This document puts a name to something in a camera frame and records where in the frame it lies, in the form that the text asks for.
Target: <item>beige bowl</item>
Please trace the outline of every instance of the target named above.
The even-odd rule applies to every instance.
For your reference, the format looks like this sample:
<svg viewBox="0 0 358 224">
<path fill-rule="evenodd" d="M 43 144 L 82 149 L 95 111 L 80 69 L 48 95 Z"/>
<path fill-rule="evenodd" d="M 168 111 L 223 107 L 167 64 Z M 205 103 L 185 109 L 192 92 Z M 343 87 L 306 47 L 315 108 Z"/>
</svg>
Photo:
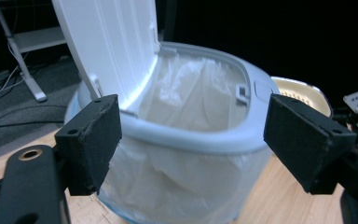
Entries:
<svg viewBox="0 0 358 224">
<path fill-rule="evenodd" d="M 285 77 L 271 78 L 277 84 L 281 95 L 295 98 L 326 115 L 328 118 L 333 116 L 331 105 L 317 87 Z"/>
</svg>

